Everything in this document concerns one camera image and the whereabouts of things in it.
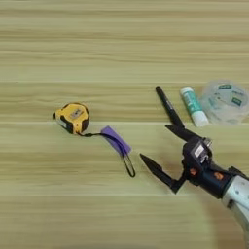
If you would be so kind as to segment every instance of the glue stick label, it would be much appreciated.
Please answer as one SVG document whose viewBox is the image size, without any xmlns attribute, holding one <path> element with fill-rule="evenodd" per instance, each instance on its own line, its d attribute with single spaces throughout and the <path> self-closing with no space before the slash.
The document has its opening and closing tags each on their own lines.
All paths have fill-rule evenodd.
<svg viewBox="0 0 249 249">
<path fill-rule="evenodd" d="M 186 106 L 190 112 L 190 114 L 202 111 L 202 108 L 196 98 L 196 95 L 193 91 L 187 91 L 183 94 L 184 101 L 186 103 Z"/>
</svg>

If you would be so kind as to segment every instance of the glue stick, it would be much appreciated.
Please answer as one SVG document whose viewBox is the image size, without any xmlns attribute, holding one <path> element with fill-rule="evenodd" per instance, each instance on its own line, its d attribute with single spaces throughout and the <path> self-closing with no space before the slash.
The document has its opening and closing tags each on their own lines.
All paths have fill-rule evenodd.
<svg viewBox="0 0 249 249">
<path fill-rule="evenodd" d="M 197 100 L 194 90 L 190 87 L 185 87 L 181 89 L 181 94 L 195 125 L 197 127 L 208 125 L 209 121 Z"/>
</svg>

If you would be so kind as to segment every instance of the orange accent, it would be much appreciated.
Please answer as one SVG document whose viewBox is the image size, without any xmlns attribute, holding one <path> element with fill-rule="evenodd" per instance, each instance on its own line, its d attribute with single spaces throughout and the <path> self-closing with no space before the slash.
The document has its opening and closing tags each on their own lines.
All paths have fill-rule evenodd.
<svg viewBox="0 0 249 249">
<path fill-rule="evenodd" d="M 214 176 L 216 177 L 217 180 L 220 180 L 220 181 L 224 178 L 224 175 L 219 172 L 215 172 Z"/>
<path fill-rule="evenodd" d="M 197 170 L 194 169 L 194 168 L 191 168 L 191 169 L 190 169 L 190 172 L 191 172 L 191 174 L 192 174 L 193 176 L 196 176 L 196 175 L 197 175 Z"/>
</svg>

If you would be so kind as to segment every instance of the yellow tape measure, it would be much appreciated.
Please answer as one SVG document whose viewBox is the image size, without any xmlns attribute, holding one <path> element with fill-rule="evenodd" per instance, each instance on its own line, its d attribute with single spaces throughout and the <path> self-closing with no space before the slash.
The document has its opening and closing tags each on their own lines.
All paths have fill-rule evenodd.
<svg viewBox="0 0 249 249">
<path fill-rule="evenodd" d="M 82 133 L 89 125 L 89 110 L 86 105 L 69 103 L 58 109 L 53 118 L 71 134 Z"/>
</svg>

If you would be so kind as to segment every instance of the black cable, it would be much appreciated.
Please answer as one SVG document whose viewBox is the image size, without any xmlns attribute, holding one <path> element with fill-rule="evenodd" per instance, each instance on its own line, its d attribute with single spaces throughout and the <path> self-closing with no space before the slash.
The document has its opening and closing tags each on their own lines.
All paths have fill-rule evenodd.
<svg viewBox="0 0 249 249">
<path fill-rule="evenodd" d="M 135 177 L 136 172 L 135 172 L 134 166 L 131 162 L 131 159 L 126 152 L 125 146 L 116 137 L 111 136 L 109 134 L 105 134 L 105 133 L 86 133 L 86 134 L 77 133 L 77 134 L 80 136 L 84 136 L 84 137 L 102 136 L 102 137 L 108 138 L 108 139 L 112 140 L 113 142 L 115 142 L 120 149 L 120 152 L 121 152 L 120 156 L 121 156 L 122 160 L 124 161 L 124 165 L 125 165 L 125 168 L 126 168 L 128 175 L 130 177 Z"/>
</svg>

